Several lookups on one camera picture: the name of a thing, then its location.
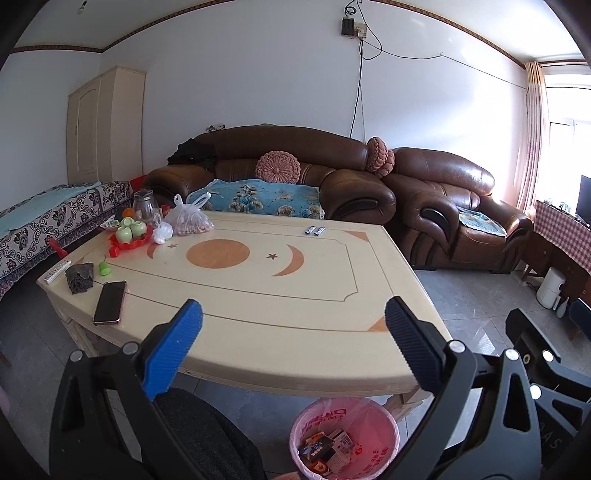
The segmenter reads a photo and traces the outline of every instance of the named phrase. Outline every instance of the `television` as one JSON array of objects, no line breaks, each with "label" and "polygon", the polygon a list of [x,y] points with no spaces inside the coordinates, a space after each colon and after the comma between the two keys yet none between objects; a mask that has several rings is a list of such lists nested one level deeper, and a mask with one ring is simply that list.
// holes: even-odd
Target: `television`
[{"label": "television", "polygon": [[579,202],[577,203],[577,215],[585,222],[591,223],[591,179],[581,175],[581,188],[579,189]]}]

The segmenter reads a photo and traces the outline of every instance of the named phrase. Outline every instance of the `blue blanket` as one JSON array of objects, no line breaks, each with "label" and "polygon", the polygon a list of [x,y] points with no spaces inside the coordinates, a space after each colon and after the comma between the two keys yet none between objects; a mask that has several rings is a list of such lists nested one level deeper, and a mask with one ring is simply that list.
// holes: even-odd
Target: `blue blanket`
[{"label": "blue blanket", "polygon": [[324,219],[319,190],[308,185],[267,183],[256,179],[228,183],[216,179],[190,193],[187,203],[193,203],[206,192],[212,197],[203,205],[203,210]]},{"label": "blue blanket", "polygon": [[88,190],[94,189],[99,185],[99,181],[92,185],[85,184],[76,187],[59,185],[8,209],[6,214],[0,217],[0,238],[8,235],[11,230],[18,230],[24,227],[35,218],[49,210],[53,210],[66,200],[81,193],[88,192]]},{"label": "blue blanket", "polygon": [[473,210],[467,210],[461,207],[458,207],[457,211],[460,212],[460,223],[462,225],[478,230],[479,232],[490,233],[491,235],[507,236],[505,229],[484,213],[474,212]]}]

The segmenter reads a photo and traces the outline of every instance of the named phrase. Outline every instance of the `pink curtain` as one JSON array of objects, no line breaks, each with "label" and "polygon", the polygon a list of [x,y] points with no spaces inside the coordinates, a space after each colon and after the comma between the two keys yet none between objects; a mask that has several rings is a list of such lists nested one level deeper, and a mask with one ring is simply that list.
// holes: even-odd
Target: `pink curtain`
[{"label": "pink curtain", "polygon": [[528,92],[525,97],[527,111],[526,130],[522,147],[519,150],[518,178],[519,197],[517,208],[522,212],[534,203],[535,182],[538,179],[540,158],[548,151],[550,119],[544,72],[540,64],[531,61],[525,64],[527,70]]}]

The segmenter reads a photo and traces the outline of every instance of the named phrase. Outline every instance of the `brown leather sofa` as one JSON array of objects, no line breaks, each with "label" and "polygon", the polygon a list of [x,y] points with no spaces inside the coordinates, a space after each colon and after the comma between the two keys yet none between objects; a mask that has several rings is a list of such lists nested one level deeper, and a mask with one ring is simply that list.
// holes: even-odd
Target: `brown leather sofa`
[{"label": "brown leather sofa", "polygon": [[195,165],[157,168],[145,185],[162,202],[183,200],[218,178],[225,181],[255,178],[261,156],[273,150],[294,155],[301,165],[300,184],[320,188],[326,219],[383,225],[394,215],[396,199],[378,178],[364,171],[366,145],[358,140],[304,127],[253,125],[208,132],[198,142],[214,144],[219,160],[215,173]]},{"label": "brown leather sofa", "polygon": [[[488,171],[436,150],[397,148],[394,155],[394,170],[382,179],[397,201],[386,230],[413,268],[515,268],[533,225],[518,209],[490,197],[495,179]],[[497,221],[507,238],[463,226],[458,206]]]}]

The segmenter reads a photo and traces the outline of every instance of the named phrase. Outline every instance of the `trash can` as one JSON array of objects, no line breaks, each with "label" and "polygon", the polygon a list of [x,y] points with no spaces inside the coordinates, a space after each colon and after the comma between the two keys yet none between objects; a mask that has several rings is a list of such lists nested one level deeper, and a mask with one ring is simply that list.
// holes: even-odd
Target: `trash can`
[{"label": "trash can", "polygon": [[336,429],[346,431],[356,445],[353,461],[331,478],[375,479],[398,453],[398,426],[383,406],[364,397],[321,398],[300,413],[291,427],[291,458],[306,478],[324,477],[308,470],[301,461],[301,444],[315,433],[329,435]]},{"label": "trash can", "polygon": [[554,302],[558,295],[560,295],[560,291],[564,285],[566,278],[562,273],[556,270],[554,267],[550,267],[546,277],[544,277],[544,281],[540,288],[538,289],[538,293],[536,294],[536,298],[542,304],[542,306],[546,307],[547,309],[551,309],[554,306]]}]

